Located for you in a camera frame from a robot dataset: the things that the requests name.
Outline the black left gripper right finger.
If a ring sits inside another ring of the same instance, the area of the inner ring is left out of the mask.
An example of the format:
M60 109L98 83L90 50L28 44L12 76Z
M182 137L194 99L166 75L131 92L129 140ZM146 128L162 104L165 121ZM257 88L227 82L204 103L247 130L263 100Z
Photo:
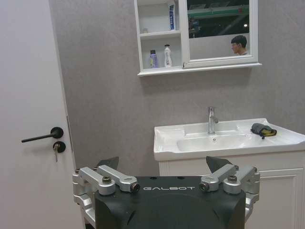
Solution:
M254 208L254 203L259 200L260 192L260 172L256 167L239 167L232 164L227 159L207 156L207 165L211 174L201 177L199 188L202 192L217 191L223 185L224 192L230 195L240 194L244 191L245 213L250 215Z

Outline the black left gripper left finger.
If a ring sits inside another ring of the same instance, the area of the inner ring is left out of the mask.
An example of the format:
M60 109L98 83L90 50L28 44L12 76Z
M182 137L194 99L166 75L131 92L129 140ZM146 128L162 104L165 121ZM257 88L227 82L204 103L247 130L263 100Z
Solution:
M72 175L73 199L81 207L86 226L95 226L95 193L109 196L120 191L137 193L140 184L134 176L117 170L119 157L101 160L94 168L82 167Z

